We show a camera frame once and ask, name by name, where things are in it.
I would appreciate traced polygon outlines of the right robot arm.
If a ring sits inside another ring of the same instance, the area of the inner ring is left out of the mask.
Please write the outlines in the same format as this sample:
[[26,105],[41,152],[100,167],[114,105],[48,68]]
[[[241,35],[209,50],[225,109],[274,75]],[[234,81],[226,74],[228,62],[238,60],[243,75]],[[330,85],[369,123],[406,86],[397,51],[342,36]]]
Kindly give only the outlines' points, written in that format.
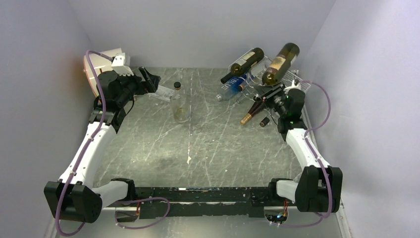
[[278,113],[277,130],[290,146],[302,168],[298,182],[275,178],[267,199],[280,205],[285,199],[294,203],[300,212],[335,213],[340,207],[343,173],[331,166],[310,138],[302,116],[305,92],[297,87],[287,89],[283,84],[257,86],[264,104]]

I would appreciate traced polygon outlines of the clear bottle black cap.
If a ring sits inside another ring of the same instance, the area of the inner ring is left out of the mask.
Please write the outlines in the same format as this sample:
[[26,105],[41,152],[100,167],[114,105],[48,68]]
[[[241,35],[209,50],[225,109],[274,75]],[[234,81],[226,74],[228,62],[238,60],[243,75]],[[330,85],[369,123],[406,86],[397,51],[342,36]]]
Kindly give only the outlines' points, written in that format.
[[190,119],[191,109],[187,102],[185,88],[179,81],[174,82],[174,93],[170,97],[173,118],[178,123],[185,123]]

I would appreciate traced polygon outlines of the dark primitivo wine bottle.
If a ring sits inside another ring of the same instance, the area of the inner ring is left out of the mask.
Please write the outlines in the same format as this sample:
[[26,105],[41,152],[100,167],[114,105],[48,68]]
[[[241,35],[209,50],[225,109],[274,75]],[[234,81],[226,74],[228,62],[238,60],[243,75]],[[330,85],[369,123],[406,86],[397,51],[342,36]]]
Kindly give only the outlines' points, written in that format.
[[285,44],[262,76],[262,85],[274,86],[280,83],[300,53],[295,43]]

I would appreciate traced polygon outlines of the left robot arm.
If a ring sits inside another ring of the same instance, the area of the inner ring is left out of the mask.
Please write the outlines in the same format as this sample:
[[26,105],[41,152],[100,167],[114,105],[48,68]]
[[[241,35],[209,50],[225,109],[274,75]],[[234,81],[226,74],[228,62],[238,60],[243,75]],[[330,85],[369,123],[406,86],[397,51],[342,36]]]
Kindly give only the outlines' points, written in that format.
[[106,148],[116,137],[127,113],[125,105],[137,95],[155,93],[161,77],[144,67],[134,68],[133,75],[119,75],[114,70],[99,74],[97,88],[104,94],[105,107],[94,101],[86,135],[72,162],[57,181],[44,188],[54,218],[82,223],[95,222],[102,209],[116,202],[131,206],[137,200],[134,181],[113,178],[98,188],[93,180]]

